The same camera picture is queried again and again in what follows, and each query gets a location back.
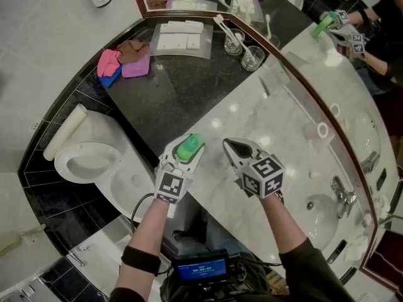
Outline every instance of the white toothbrush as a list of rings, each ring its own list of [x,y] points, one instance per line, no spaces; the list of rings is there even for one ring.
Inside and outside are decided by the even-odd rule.
[[[217,0],[217,1],[220,2],[224,7],[231,9],[231,7],[225,2],[225,0]]]
[[[266,26],[267,26],[267,39],[271,39],[271,30],[270,30],[270,16],[266,15]]]
[[[242,47],[244,47],[245,52],[256,61],[256,59],[254,58],[254,55],[252,55],[251,51],[249,50],[249,48],[247,48],[245,46],[245,44],[242,42],[242,36],[240,33],[236,33],[235,37],[237,38],[237,40],[241,43]]]
[[[224,17],[221,14],[216,15],[213,18],[214,22],[220,26],[220,28],[230,37],[230,39],[238,46],[238,39],[234,36],[230,28],[224,24]]]

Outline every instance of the person's left arm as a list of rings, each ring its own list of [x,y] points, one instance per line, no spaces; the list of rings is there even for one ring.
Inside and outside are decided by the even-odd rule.
[[[362,59],[368,66],[370,66],[380,75],[389,77],[393,83],[397,82],[396,78],[394,77],[392,64],[388,64],[387,62],[376,58],[374,55],[368,52],[359,55],[358,58]]]
[[[154,199],[128,246],[159,257],[168,209],[169,203]],[[128,294],[131,301],[147,301],[153,280],[153,274],[122,263],[109,301],[127,301]]]

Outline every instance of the brown cloth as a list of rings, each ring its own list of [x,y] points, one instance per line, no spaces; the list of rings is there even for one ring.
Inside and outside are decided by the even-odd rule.
[[[137,39],[125,40],[118,45],[116,50],[121,54],[118,57],[119,63],[127,64],[140,60],[149,52],[150,44]]]
[[[147,0],[150,9],[165,9],[167,0]]]

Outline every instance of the blue cloth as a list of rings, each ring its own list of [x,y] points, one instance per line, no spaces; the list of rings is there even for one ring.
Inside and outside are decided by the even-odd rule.
[[[351,64],[356,69],[358,75],[361,77],[361,80],[364,82],[364,85],[368,92],[373,95],[381,95],[385,94],[386,91],[380,89],[370,77],[370,69],[365,65],[365,63],[361,59],[353,59]]]
[[[104,87],[109,88],[112,85],[112,83],[115,81],[115,79],[120,75],[121,71],[122,71],[122,65],[119,66],[119,68],[116,70],[115,73],[113,73],[113,75],[111,77],[102,76],[102,77],[99,77],[99,81],[101,82],[101,84]]]
[[[232,236],[211,215],[207,216],[206,244],[195,240],[193,237],[183,237],[177,240],[179,243],[178,255],[193,255],[209,252],[212,250],[226,249],[229,255],[236,253],[251,254],[251,251]]]

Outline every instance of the person's right arm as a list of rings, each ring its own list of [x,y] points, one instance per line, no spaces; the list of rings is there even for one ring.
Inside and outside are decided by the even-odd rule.
[[[354,301],[277,196],[261,202],[286,270],[291,300]]]
[[[374,12],[372,8],[365,9],[364,12],[371,22],[379,19],[379,16]],[[359,11],[354,11],[353,13],[350,13],[348,15],[348,23],[351,25],[362,25],[364,23],[364,19]]]

